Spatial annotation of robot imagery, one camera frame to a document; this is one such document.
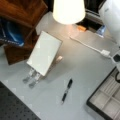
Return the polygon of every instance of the lamp shade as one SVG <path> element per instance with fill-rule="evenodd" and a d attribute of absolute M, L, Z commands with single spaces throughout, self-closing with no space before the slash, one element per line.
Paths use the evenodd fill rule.
<path fill-rule="evenodd" d="M 85 17 L 84 0 L 54 0 L 54 19 L 61 24 L 74 24 Z"/>

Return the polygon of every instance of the black cable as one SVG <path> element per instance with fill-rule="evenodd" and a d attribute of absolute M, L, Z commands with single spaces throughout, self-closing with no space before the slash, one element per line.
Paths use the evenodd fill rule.
<path fill-rule="evenodd" d="M 118 75 L 119 75 L 119 72 L 117 72 L 116 75 L 115 75 L 115 81 L 117 81 L 118 83 L 120 83 L 120 79 L 118 79 Z"/>

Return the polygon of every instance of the wire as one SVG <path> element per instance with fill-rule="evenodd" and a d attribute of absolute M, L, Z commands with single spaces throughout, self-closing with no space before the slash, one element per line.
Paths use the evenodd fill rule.
<path fill-rule="evenodd" d="M 119 75 L 119 72 L 117 72 L 117 73 L 115 74 L 115 80 L 116 80 L 118 83 L 120 83 L 120 79 L 118 79 L 118 75 Z"/>
<path fill-rule="evenodd" d="M 94 15 L 96 15 L 96 16 L 98 16 L 98 17 L 100 17 L 100 15 L 99 15 L 99 14 L 97 14 L 97 13 L 95 13 L 95 12 L 91 11 L 91 10 L 88 10 L 88 9 L 85 9 L 85 10 L 86 10 L 86 12 L 89 12 L 89 13 L 91 13 L 91 14 L 94 14 Z"/>
<path fill-rule="evenodd" d="M 112 58 L 112 57 L 110 56 L 110 52 L 107 51 L 107 50 L 102 50 L 102 51 L 100 51 L 100 50 L 98 50 L 98 49 L 96 49 L 96 48 L 94 48 L 94 47 L 91 47 L 91 46 L 89 46 L 89 45 L 81 42 L 80 40 L 77 40 L 77 39 L 72 38 L 72 37 L 70 37 L 70 39 L 71 39 L 71 40 L 74 40 L 74 41 L 77 41 L 77 42 L 79 42 L 80 44 L 82 44 L 82 45 L 84 45 L 84 46 L 86 46 L 86 47 L 88 47 L 88 48 L 90 48 L 90 49 L 92 49 L 92 50 L 100 53 L 100 54 L 103 55 L 104 57 L 107 57 L 107 58 L 110 58 L 110 59 Z"/>

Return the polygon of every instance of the pen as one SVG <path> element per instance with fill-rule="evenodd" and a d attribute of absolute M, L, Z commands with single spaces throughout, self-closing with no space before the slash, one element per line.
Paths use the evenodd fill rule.
<path fill-rule="evenodd" d="M 65 90 L 64 95 L 63 95 L 63 97 L 62 97 L 61 104 L 64 103 L 64 101 L 65 101 L 65 99 L 66 99 L 66 97 L 67 97 L 67 94 L 68 94 L 68 90 L 71 88 L 72 83 L 73 83 L 73 80 L 70 79 L 69 82 L 68 82 L 68 85 L 67 85 L 67 89 Z"/>

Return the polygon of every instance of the table surface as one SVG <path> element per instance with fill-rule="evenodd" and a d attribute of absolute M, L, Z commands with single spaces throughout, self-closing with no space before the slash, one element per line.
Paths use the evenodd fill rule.
<path fill-rule="evenodd" d="M 9 66 L 3 47 L 0 48 L 0 80 L 42 120 L 103 120 L 86 105 L 86 101 L 115 66 L 110 59 L 61 36 L 59 33 L 63 28 L 53 20 L 52 13 L 46 14 L 36 28 L 38 34 L 44 30 L 63 41 L 58 52 L 63 60 L 35 88 L 30 89 L 22 81 L 30 70 L 26 61 Z M 110 50 L 112 54 L 118 50 L 114 43 L 90 31 L 79 32 L 76 38 L 99 50 Z M 72 87 L 61 105 L 71 78 Z"/>

